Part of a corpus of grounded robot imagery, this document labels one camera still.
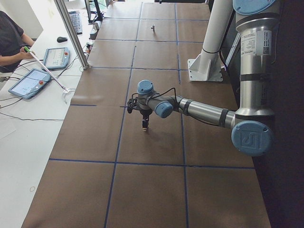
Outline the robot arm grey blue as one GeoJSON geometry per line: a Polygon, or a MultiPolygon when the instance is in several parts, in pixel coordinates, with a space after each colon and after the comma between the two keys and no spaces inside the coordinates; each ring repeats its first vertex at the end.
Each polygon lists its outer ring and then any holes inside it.
{"type": "Polygon", "coordinates": [[[127,111],[142,115],[142,127],[148,129],[149,116],[161,118],[178,112],[209,126],[202,134],[186,132],[186,147],[199,149],[233,145],[248,156],[266,154],[273,144],[271,129],[274,112],[270,108],[270,65],[275,48],[273,31],[279,24],[279,0],[217,0],[214,2],[201,53],[188,60],[191,84],[186,91],[197,92],[214,105],[179,95],[158,93],[149,80],[138,83],[137,92],[128,101],[127,111]],[[222,108],[232,100],[232,89],[220,85],[221,45],[235,19],[237,46],[240,50],[240,103],[237,110],[222,108]]]}

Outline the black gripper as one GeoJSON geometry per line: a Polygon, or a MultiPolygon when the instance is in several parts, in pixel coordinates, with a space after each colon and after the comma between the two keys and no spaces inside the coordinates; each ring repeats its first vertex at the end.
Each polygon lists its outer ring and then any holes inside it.
{"type": "Polygon", "coordinates": [[[142,128],[143,127],[148,127],[149,128],[149,116],[152,114],[152,110],[141,110],[140,111],[142,115],[142,128]]]}

